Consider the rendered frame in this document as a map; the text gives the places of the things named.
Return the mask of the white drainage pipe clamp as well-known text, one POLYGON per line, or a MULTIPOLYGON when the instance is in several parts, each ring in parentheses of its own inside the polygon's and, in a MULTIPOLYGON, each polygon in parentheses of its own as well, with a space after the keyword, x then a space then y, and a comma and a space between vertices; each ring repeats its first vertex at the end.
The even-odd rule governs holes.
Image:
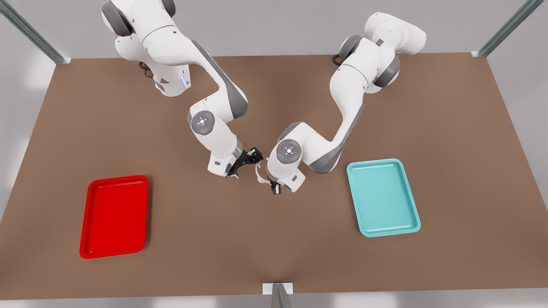
POLYGON ((268 168, 266 166, 262 166, 261 163, 255 164, 255 174, 257 176, 258 182, 261 184, 271 184, 271 180, 269 178, 268 168))

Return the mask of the teal rectangular tray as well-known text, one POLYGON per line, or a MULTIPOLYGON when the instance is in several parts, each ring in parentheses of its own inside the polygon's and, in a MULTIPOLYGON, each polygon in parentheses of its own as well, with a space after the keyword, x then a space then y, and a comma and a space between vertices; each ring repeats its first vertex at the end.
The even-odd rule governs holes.
POLYGON ((420 217, 400 160, 353 162, 348 165, 347 174, 363 236, 374 238, 419 231, 420 217))

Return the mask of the red rectangular tray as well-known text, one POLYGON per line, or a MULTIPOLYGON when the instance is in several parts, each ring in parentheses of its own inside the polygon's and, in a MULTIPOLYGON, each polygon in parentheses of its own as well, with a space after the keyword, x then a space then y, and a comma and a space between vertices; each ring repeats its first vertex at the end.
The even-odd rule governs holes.
POLYGON ((149 180, 144 175, 93 181, 80 239, 84 259, 141 251, 146 243, 149 180))

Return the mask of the silver frame post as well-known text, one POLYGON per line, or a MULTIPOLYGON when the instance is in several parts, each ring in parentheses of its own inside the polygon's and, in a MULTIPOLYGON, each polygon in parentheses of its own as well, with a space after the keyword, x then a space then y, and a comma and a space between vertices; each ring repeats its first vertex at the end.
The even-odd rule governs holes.
POLYGON ((40 51, 56 65, 71 64, 71 58, 65 58, 39 32, 31 26, 6 0, 0 0, 0 14, 26 36, 40 51))
POLYGON ((479 50, 470 53, 472 58, 487 58, 491 55, 543 2, 544 0, 526 0, 479 50))
POLYGON ((293 292, 293 283, 263 283, 262 294, 271 296, 271 308, 293 308, 289 298, 293 292))

